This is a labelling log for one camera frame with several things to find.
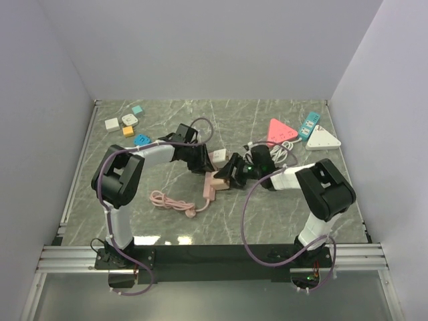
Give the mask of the white cube adapter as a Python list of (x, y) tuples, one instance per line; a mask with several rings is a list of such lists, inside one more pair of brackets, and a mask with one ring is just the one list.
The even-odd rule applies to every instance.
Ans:
[(224, 167), (229, 161), (229, 155), (225, 148), (216, 150), (212, 154), (212, 163), (218, 167)]

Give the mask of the pink power strip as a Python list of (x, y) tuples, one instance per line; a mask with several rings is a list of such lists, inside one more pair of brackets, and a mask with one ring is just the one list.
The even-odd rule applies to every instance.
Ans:
[(204, 180), (204, 187), (203, 187), (203, 198), (212, 202), (215, 200), (215, 194), (216, 190), (214, 188), (214, 174), (215, 172), (206, 172), (205, 173), (205, 180)]

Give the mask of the blue plug adapter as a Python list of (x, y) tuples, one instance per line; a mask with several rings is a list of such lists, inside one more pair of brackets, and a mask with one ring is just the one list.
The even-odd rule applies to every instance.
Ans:
[(144, 145), (150, 144), (151, 142), (152, 140), (148, 136), (143, 134), (137, 135), (134, 139), (135, 146), (144, 146)]

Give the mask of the pink triangular socket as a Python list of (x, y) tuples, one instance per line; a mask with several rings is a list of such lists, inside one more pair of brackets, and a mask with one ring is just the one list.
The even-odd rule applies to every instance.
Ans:
[(288, 125), (272, 118), (267, 131), (267, 141), (282, 143), (298, 137), (298, 132)]

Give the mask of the yellow plug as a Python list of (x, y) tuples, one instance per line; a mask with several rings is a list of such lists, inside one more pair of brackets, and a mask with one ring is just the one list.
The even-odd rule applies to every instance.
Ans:
[(135, 135), (134, 133), (134, 129), (132, 126), (126, 126), (122, 128), (122, 133), (124, 135), (124, 137), (128, 138), (128, 137), (132, 137)]

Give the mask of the white round plug adapter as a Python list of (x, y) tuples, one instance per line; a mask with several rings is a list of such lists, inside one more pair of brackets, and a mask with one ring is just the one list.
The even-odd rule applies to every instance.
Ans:
[(138, 118), (134, 114), (125, 114), (121, 121), (124, 127), (133, 127), (136, 126), (139, 122)]

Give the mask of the teal cube plug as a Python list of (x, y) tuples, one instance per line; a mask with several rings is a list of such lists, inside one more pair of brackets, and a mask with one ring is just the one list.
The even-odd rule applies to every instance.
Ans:
[(143, 108), (139, 105), (132, 107), (132, 112), (137, 118), (141, 117), (144, 114)]

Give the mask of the white square plug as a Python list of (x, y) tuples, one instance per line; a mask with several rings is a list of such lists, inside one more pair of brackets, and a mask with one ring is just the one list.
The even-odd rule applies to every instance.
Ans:
[(116, 132), (120, 130), (120, 123), (117, 118), (110, 118), (105, 120), (104, 125), (107, 132)]

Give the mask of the teal power strip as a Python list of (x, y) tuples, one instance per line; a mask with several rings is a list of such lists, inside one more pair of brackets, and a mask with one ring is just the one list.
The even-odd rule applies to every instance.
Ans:
[(319, 119), (320, 115), (316, 112), (310, 112), (308, 114), (298, 131), (298, 137), (301, 138), (302, 141), (307, 141), (309, 139)]

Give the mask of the white triangular socket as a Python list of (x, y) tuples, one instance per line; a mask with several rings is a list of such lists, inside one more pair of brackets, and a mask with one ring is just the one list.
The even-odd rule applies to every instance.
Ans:
[(306, 150), (335, 150), (341, 144), (333, 134), (317, 124), (306, 143)]

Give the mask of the pink cube adapter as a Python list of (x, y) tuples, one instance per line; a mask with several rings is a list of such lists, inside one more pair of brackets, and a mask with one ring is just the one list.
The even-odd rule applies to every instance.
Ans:
[(224, 191), (230, 188), (230, 182), (225, 179), (212, 178), (210, 186), (216, 191)]

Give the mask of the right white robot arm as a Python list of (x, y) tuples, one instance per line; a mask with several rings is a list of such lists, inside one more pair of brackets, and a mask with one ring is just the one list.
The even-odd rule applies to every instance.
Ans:
[(275, 165), (268, 146), (257, 144), (249, 151), (250, 163), (234, 153), (213, 177), (229, 181), (235, 188), (244, 187), (248, 180), (255, 180), (269, 191), (299, 189), (310, 213), (303, 230), (295, 238), (294, 254), (278, 263), (262, 261), (250, 250), (242, 217), (240, 229), (245, 250), (254, 261), (264, 266), (276, 268), (295, 261), (302, 267), (308, 267), (328, 240), (334, 242), (330, 230), (337, 219), (355, 203), (354, 189), (328, 158), (300, 167), (284, 165), (280, 168)]

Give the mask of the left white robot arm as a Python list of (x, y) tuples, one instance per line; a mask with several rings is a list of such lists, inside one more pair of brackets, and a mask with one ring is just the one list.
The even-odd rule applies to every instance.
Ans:
[(172, 132), (143, 146), (123, 148), (110, 146), (97, 168), (91, 188), (103, 208), (106, 218), (104, 247), (110, 261), (120, 269), (129, 267), (134, 259), (134, 236), (126, 207), (138, 190), (144, 170), (173, 161), (183, 161), (195, 174), (215, 170), (209, 159), (206, 142), (197, 140), (198, 131), (180, 124)]

